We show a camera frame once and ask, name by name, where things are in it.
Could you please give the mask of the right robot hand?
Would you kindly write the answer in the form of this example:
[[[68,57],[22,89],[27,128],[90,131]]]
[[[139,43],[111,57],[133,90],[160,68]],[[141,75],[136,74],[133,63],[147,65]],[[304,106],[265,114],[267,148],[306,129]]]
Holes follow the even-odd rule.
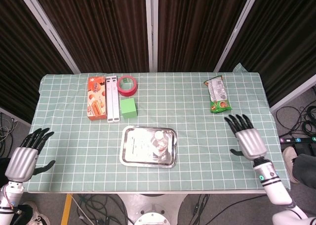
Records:
[[[236,114],[229,115],[224,118],[231,128],[234,136],[237,138],[241,151],[230,149],[230,152],[235,156],[243,156],[250,161],[255,161],[258,158],[264,158],[267,153],[267,148],[259,134],[254,128],[251,120],[244,114],[242,116]]]

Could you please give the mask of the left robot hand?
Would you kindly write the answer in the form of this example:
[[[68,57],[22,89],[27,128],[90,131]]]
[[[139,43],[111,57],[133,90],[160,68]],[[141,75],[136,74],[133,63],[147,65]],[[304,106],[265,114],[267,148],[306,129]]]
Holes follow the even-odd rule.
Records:
[[[9,181],[24,183],[32,176],[48,171],[55,164],[50,161],[43,167],[36,168],[36,163],[46,141],[54,134],[49,128],[37,129],[25,137],[21,145],[16,148],[10,158],[5,171]]]

